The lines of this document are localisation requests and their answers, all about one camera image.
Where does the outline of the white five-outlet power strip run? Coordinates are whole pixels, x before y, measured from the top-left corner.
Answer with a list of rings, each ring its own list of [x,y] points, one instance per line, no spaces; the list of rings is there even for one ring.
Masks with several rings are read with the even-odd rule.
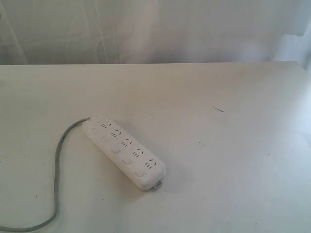
[[[116,122],[105,115],[83,124],[91,141],[141,190],[159,189],[166,174],[164,163]]]

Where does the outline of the white backdrop curtain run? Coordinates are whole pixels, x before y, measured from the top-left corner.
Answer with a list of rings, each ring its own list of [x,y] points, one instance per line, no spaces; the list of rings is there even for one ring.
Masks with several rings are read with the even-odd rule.
[[[308,0],[3,0],[0,62],[129,64],[296,60]]]

